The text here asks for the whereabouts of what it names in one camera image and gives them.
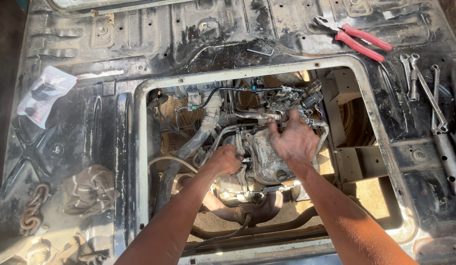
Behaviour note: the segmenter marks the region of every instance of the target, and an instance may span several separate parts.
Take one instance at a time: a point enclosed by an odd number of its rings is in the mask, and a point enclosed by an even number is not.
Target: hand
[[[269,139],[276,153],[289,162],[311,162],[315,156],[319,137],[298,116],[296,108],[286,112],[282,122],[288,121],[287,127],[279,133],[277,123],[269,119]]]
[[[243,156],[236,156],[235,147],[227,144],[220,146],[200,170],[211,170],[216,176],[229,175],[236,172],[243,165],[241,161],[243,161]]]

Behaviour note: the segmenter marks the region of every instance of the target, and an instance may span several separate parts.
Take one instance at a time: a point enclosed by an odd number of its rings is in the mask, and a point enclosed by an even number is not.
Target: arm
[[[417,264],[369,215],[316,172],[311,161],[319,138],[298,117],[298,110],[290,110],[283,122],[287,120],[282,133],[269,120],[270,141],[310,196],[343,264]]]
[[[177,264],[207,190],[219,175],[242,165],[231,144],[218,148],[195,177],[148,223],[116,265]]]

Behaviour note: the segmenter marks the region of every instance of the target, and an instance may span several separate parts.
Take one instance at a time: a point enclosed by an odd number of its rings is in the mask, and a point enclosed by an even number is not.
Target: red handle pliers
[[[378,54],[375,51],[372,51],[369,48],[366,48],[362,46],[360,43],[357,41],[353,40],[349,35],[366,40],[372,44],[375,44],[376,46],[389,51],[393,48],[391,44],[389,44],[386,41],[383,41],[375,36],[373,36],[370,33],[366,33],[365,31],[355,29],[348,24],[340,25],[334,20],[327,19],[323,16],[320,15],[315,15],[314,21],[319,25],[327,30],[336,33],[336,36],[334,37],[335,40],[341,40],[345,44],[347,44],[349,47],[354,49],[355,51],[370,57],[374,59],[377,62],[383,62],[385,60],[385,57],[382,56],[381,54]]]

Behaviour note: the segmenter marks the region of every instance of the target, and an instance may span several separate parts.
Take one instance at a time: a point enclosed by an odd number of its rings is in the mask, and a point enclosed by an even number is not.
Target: rusty chain
[[[19,234],[29,236],[42,225],[42,217],[40,216],[40,207],[48,198],[50,187],[48,184],[39,184],[34,191],[34,194],[25,203],[27,207],[20,217]]]

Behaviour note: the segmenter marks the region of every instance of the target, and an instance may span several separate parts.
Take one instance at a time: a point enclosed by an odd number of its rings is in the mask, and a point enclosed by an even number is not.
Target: forearm
[[[310,196],[343,264],[417,264],[359,206],[311,164],[287,162]]]
[[[115,264],[177,264],[197,212],[216,177],[209,168],[196,176],[148,223]]]

